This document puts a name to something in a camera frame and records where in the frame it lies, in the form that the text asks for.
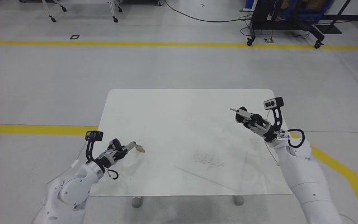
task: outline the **white floor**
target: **white floor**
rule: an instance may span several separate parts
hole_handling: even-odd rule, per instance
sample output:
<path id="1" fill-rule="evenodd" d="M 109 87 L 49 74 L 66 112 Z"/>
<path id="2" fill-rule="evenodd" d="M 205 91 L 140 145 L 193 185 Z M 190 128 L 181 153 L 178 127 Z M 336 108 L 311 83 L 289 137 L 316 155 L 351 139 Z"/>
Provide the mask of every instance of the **white floor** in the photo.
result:
<path id="1" fill-rule="evenodd" d="M 168 0 L 175 8 L 208 20 L 246 15 L 242 1 Z M 245 43 L 244 22 L 211 24 L 167 6 L 123 5 L 113 23 L 106 1 L 62 0 L 68 10 L 42 3 L 0 1 L 0 40 L 190 41 Z M 328 45 L 358 45 L 358 23 L 337 25 Z M 266 31 L 256 40 L 264 43 Z M 313 44 L 274 31 L 275 43 Z M 113 88 L 269 88 L 285 100 L 290 128 L 358 172 L 357 51 L 0 45 L 0 124 L 98 125 Z M 82 136 L 0 135 L 1 223 L 29 223 L 44 184 L 66 169 L 84 144 Z M 347 180 L 322 164 L 340 213 L 358 221 L 358 201 Z M 305 223 L 292 195 L 91 198 L 85 223 Z"/>

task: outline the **tabletop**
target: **tabletop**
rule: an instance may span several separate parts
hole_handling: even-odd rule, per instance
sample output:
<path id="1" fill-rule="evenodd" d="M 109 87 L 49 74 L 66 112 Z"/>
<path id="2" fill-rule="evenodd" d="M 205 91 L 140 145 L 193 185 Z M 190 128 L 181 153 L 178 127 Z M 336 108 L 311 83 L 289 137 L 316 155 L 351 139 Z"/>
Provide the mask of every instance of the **tabletop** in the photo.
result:
<path id="1" fill-rule="evenodd" d="M 130 151 L 111 167 L 119 178 L 105 174 L 91 196 L 292 194 L 263 139 L 229 110 L 245 106 L 265 118 L 263 102 L 274 97 L 262 89 L 111 90 L 93 156 L 114 138 L 145 153 Z"/>

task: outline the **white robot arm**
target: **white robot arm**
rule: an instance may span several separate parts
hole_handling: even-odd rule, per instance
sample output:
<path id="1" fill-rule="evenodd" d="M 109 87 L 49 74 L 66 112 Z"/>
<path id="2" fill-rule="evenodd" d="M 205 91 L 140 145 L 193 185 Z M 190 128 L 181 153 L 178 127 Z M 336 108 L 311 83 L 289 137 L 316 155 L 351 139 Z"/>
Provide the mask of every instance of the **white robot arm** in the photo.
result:
<path id="1" fill-rule="evenodd" d="M 328 191 L 324 173 L 316 160 L 311 158 L 311 146 L 305 140 L 302 130 L 281 130 L 280 107 L 284 106 L 282 97 L 264 102 L 266 110 L 274 112 L 275 123 L 258 114 L 247 112 L 241 107 L 236 112 L 236 121 L 261 136 L 267 145 L 279 156 L 279 165 L 284 178 L 299 201 L 308 224 L 343 224 Z M 301 139 L 291 138 L 290 131 L 300 131 Z"/>
<path id="2" fill-rule="evenodd" d="M 57 178 L 49 186 L 47 200 L 35 218 L 40 224 L 82 224 L 86 213 L 86 202 L 90 196 L 92 184 L 104 175 L 105 168 L 116 164 L 136 146 L 135 142 L 122 146 L 118 139 L 113 139 L 107 150 L 96 159 L 92 157 L 93 144 L 101 141 L 103 132 L 87 132 L 87 163 L 80 166 L 74 176 Z"/>

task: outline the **small object in gripper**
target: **small object in gripper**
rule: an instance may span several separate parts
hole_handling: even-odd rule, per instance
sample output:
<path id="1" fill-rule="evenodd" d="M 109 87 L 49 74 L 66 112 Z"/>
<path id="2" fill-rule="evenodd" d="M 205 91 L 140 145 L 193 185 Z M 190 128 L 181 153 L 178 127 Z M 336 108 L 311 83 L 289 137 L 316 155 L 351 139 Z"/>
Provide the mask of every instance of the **small object in gripper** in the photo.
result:
<path id="1" fill-rule="evenodd" d="M 139 152 L 145 152 L 144 148 L 143 148 L 141 145 L 139 145 L 139 144 L 136 144 L 136 145 L 135 145 L 135 149 L 136 149 L 137 151 L 139 151 Z"/>

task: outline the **yellow floor line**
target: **yellow floor line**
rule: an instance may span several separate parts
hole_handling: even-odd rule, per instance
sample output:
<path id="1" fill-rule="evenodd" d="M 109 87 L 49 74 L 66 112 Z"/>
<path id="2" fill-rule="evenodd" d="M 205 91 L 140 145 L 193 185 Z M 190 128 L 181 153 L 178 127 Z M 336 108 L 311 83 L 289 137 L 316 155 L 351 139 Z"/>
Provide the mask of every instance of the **yellow floor line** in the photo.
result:
<path id="1" fill-rule="evenodd" d="M 53 46 L 187 46 L 204 48 L 271 48 L 271 49 L 314 49 L 308 44 L 257 44 L 246 43 L 197 43 L 197 42 L 135 42 L 135 41 L 40 41 L 0 40 L 0 45 L 53 45 Z M 358 45 L 322 45 L 320 49 L 358 50 Z"/>
<path id="2" fill-rule="evenodd" d="M 97 126 L 0 124 L 0 133 L 2 134 L 81 134 L 84 136 L 86 131 L 97 129 Z"/>
<path id="3" fill-rule="evenodd" d="M 299 136 L 295 133 L 291 132 L 291 136 L 293 138 L 298 138 Z M 336 170 L 339 174 L 347 178 L 349 184 L 351 185 L 351 188 L 353 189 L 353 192 L 355 193 L 356 197 L 358 198 L 358 175 L 345 165 L 341 164 L 319 148 L 317 148 L 314 145 L 311 145 L 312 147 L 312 155 L 319 159 L 321 162 L 329 166 L 330 168 Z"/>
<path id="4" fill-rule="evenodd" d="M 19 125 L 0 124 L 0 134 L 63 134 L 84 135 L 88 130 L 97 130 L 97 126 L 66 126 L 66 125 Z M 358 198 L 358 175 L 319 148 L 312 146 L 312 155 L 347 178 Z"/>

